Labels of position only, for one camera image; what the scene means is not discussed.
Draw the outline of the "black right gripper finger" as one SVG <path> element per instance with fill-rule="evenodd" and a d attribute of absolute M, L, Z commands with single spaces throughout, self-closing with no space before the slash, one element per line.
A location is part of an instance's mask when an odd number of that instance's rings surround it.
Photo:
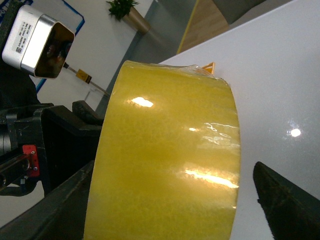
<path fill-rule="evenodd" d="M 253 180 L 275 240 L 318 240 L 320 200 L 258 161 Z"/>

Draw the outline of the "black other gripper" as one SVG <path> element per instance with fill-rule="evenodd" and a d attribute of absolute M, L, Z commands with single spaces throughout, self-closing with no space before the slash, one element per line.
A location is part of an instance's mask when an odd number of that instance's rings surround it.
<path fill-rule="evenodd" d="M 103 119 L 83 101 L 0 111 L 0 194 L 47 196 L 0 228 L 2 240 L 82 240 Z"/>

